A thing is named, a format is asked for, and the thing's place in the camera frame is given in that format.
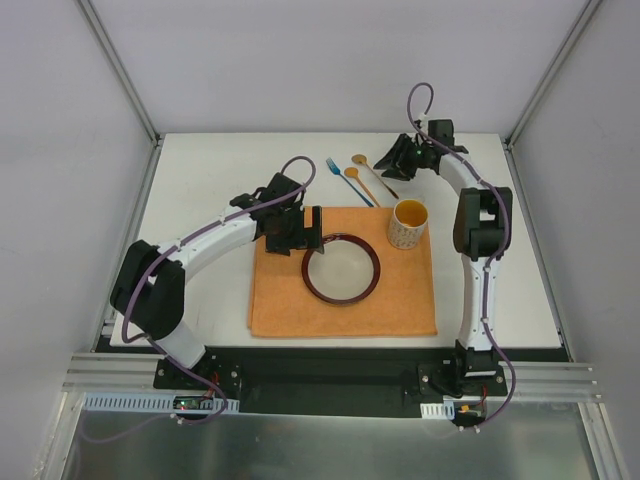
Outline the gold spoon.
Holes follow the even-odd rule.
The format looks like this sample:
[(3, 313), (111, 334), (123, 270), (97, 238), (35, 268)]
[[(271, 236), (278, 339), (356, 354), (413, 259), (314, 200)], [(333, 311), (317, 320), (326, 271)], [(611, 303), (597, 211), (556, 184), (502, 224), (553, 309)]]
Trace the gold spoon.
[(370, 198), (373, 204), (376, 207), (380, 207), (380, 203), (378, 202), (375, 195), (369, 190), (369, 188), (364, 184), (364, 182), (360, 179), (359, 170), (356, 167), (348, 167), (344, 170), (344, 174), (357, 182), (357, 184), (361, 187), (361, 189), (366, 193), (366, 195)]
[(367, 157), (366, 157), (365, 155), (363, 155), (363, 154), (355, 154), (355, 155), (353, 155), (353, 156), (351, 157), (351, 160), (352, 160), (352, 162), (353, 162), (353, 163), (355, 163), (355, 164), (357, 164), (357, 165), (361, 165), (361, 166), (366, 167), (366, 168), (371, 172), (371, 174), (372, 174), (372, 175), (373, 175), (373, 176), (374, 176), (374, 177), (379, 181), (379, 183), (380, 183), (382, 186), (384, 186), (384, 187), (385, 187), (385, 189), (386, 189), (386, 190), (387, 190), (387, 191), (388, 191), (388, 192), (389, 192), (389, 193), (390, 193), (390, 194), (391, 194), (391, 195), (392, 195), (396, 200), (399, 200), (399, 199), (400, 199), (400, 197), (399, 197), (399, 195), (397, 194), (397, 192), (396, 192), (395, 190), (393, 190), (393, 189), (392, 189), (392, 188), (391, 188), (391, 187), (390, 187), (390, 186), (389, 186), (389, 185), (388, 185), (388, 184), (387, 184), (387, 183), (382, 179), (382, 177), (374, 171), (373, 167), (369, 164), (368, 159), (367, 159)]

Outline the blue metal fork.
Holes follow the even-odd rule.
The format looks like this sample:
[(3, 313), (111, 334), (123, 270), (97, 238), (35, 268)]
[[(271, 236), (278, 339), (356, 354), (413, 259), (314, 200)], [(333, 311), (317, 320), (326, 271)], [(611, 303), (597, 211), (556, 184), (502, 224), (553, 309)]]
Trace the blue metal fork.
[(326, 165), (329, 168), (330, 172), (338, 177), (341, 178), (348, 186), (351, 190), (353, 190), (355, 192), (355, 194), (357, 196), (359, 196), (364, 203), (368, 206), (368, 207), (375, 207), (375, 204), (371, 201), (371, 199), (364, 193), (362, 193), (348, 178), (347, 176), (342, 172), (342, 170), (337, 166), (337, 164), (334, 162), (334, 160), (332, 158), (327, 158), (326, 159)]

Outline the white floral mug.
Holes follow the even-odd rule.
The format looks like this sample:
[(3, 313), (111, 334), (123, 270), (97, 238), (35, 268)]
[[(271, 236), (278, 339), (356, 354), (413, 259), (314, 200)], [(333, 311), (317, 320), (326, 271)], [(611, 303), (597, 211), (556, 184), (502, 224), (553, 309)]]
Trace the white floral mug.
[(415, 248), (426, 230), (429, 213), (426, 206), (416, 199), (399, 201), (393, 208), (387, 239), (400, 250)]

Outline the red rimmed plate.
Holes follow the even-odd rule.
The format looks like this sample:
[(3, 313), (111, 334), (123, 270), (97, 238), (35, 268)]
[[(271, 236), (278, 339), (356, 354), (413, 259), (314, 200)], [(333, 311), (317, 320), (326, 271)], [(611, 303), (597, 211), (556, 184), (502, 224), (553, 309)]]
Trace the red rimmed plate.
[(323, 250), (309, 250), (301, 263), (305, 287), (319, 300), (335, 306), (356, 304), (378, 286), (381, 262), (374, 248), (352, 234), (323, 238)]

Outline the orange cloth placemat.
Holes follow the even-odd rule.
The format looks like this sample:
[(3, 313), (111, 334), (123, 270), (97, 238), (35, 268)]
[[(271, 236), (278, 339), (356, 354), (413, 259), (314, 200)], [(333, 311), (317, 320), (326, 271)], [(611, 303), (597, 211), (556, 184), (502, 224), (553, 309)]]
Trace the orange cloth placemat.
[(331, 305), (303, 281), (302, 251), (270, 254), (256, 242), (249, 307), (251, 334), (262, 338), (422, 336), (437, 333), (429, 233), (400, 250), (387, 238), (390, 208), (326, 207), (323, 233), (352, 234), (378, 255), (380, 278), (354, 305)]

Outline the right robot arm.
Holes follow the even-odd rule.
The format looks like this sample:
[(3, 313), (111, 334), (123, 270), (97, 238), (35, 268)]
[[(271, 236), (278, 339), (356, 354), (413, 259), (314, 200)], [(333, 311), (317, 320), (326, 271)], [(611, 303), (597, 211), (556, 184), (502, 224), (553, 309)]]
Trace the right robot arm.
[(469, 152), (455, 144), (449, 119), (430, 120), (416, 134), (401, 134), (374, 168), (387, 178), (409, 181), (420, 169), (444, 179), (458, 196), (453, 245), (464, 275), (462, 324), (452, 359), (428, 375), (431, 388), (454, 398), (470, 395), (502, 373), (502, 350), (494, 335), (500, 262), (510, 246), (513, 193), (484, 180)]

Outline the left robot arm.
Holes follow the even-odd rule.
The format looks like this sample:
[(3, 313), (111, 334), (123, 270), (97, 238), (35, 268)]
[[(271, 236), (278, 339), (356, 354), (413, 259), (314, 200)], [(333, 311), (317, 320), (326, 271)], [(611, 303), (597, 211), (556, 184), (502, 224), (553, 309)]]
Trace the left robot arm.
[(183, 239), (129, 246), (109, 303), (177, 363), (177, 377), (192, 389), (205, 386), (212, 366), (205, 345), (183, 320), (187, 283), (218, 258), (260, 238), (265, 251), (324, 252), (322, 208), (305, 224), (305, 188), (283, 173), (254, 193), (243, 193), (212, 223)]

